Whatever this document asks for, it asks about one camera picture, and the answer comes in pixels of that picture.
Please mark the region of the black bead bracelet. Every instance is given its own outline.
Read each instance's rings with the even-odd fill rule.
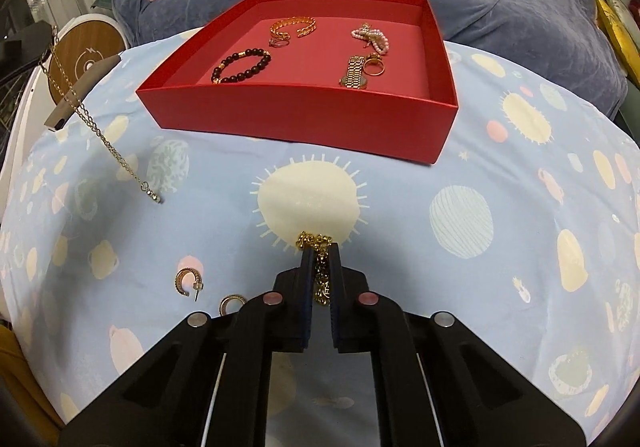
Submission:
[[[258,61],[258,64],[256,64],[255,66],[251,66],[251,68],[248,68],[243,72],[238,72],[236,75],[231,75],[231,77],[222,77],[222,79],[220,78],[223,69],[229,66],[233,61],[237,61],[242,57],[248,57],[250,55],[261,55],[262,59]],[[211,74],[211,82],[213,82],[213,84],[221,84],[225,82],[242,82],[245,79],[258,74],[261,70],[264,70],[269,64],[270,60],[271,54],[261,48],[254,48],[244,50],[244,52],[232,53],[230,56],[222,59],[222,61],[220,61],[220,64],[213,69],[213,73]]]

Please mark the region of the mustard yellow fabric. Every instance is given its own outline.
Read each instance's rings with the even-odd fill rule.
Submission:
[[[633,39],[605,0],[596,0],[596,4],[598,20],[604,27],[604,32],[609,37],[616,55],[628,71],[629,80],[640,87],[640,55]]]
[[[64,423],[33,377],[15,334],[4,326],[0,326],[0,377],[40,435],[57,445]]]

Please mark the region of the box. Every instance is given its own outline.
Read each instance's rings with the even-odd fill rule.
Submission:
[[[283,28],[288,46],[270,48],[270,26],[293,16],[317,29]],[[341,87],[350,56],[371,47],[351,36],[367,22],[384,32],[385,72],[366,90]],[[269,50],[259,74],[213,85],[233,52]],[[223,76],[257,63],[246,57]],[[243,0],[211,21],[142,83],[137,93],[162,128],[306,142],[433,164],[458,110],[449,60],[427,0]]]

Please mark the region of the gold chain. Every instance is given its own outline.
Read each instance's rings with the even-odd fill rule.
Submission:
[[[314,292],[314,300],[325,306],[329,304],[329,254],[326,248],[333,243],[329,236],[322,234],[300,233],[296,246],[302,250],[305,247],[311,247],[316,251],[316,260],[314,268],[316,270],[316,290]]]
[[[143,182],[140,179],[140,176],[138,176],[133,169],[131,169],[131,166],[127,163],[127,161],[122,157],[122,155],[118,152],[118,150],[116,150],[116,148],[113,147],[113,144],[111,144],[111,142],[109,142],[109,140],[107,140],[107,138],[102,134],[102,132],[100,131],[100,128],[98,127],[98,125],[94,122],[94,119],[92,118],[92,116],[89,114],[89,111],[87,111],[86,107],[84,106],[84,104],[82,104],[82,102],[79,100],[78,98],[78,94],[76,94],[76,91],[74,90],[74,86],[71,84],[71,81],[69,80],[69,77],[66,75],[65,69],[63,68],[62,64],[60,63],[60,60],[58,59],[58,56],[56,55],[55,52],[55,48],[54,45],[57,46],[59,43],[58,40],[58,33],[56,32],[54,34],[54,43],[51,44],[50,46],[50,52],[51,52],[51,56],[52,59],[56,62],[56,65],[58,66],[58,68],[60,68],[60,71],[62,72],[62,76],[66,82],[66,84],[69,86],[69,91],[71,93],[71,95],[75,98],[76,100],[76,104],[75,105],[68,96],[66,96],[63,91],[62,88],[60,88],[60,85],[58,85],[58,83],[52,79],[51,75],[50,75],[50,68],[51,66],[49,65],[49,69],[47,70],[47,68],[44,66],[44,63],[42,61],[42,59],[40,60],[40,68],[42,68],[42,71],[44,72],[44,74],[47,76],[47,79],[49,79],[49,82],[51,84],[54,85],[55,89],[58,90],[58,93],[60,94],[60,96],[66,100],[66,102],[69,104],[69,106],[71,106],[73,108],[73,110],[76,112],[76,114],[78,114],[78,117],[80,117],[80,119],[82,120],[82,122],[84,122],[89,129],[94,132],[94,134],[100,138],[100,140],[102,141],[102,143],[104,144],[105,148],[107,148],[107,150],[111,153],[111,155],[116,159],[116,161],[122,166],[124,167],[124,169],[126,169],[126,171],[133,177],[135,178],[136,182],[138,182],[140,184],[140,189],[146,193],[147,196],[149,196],[149,198],[151,198],[154,202],[156,203],[162,203],[162,199],[160,198],[160,196],[158,196],[158,194],[154,193],[150,187],[148,182]]]

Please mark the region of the blue patterned tablecloth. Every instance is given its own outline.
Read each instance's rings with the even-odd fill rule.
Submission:
[[[0,233],[20,344],[65,420],[187,314],[217,315],[299,263],[300,231],[412,313],[448,310],[588,438],[640,373],[640,152],[590,104],[447,43],[460,111],[432,167],[321,146],[162,130],[134,93],[192,32],[127,50],[86,106],[150,202],[78,117],[35,144]],[[198,302],[177,270],[204,278]],[[377,445],[366,355],[338,356],[326,309],[277,354],[268,445]]]

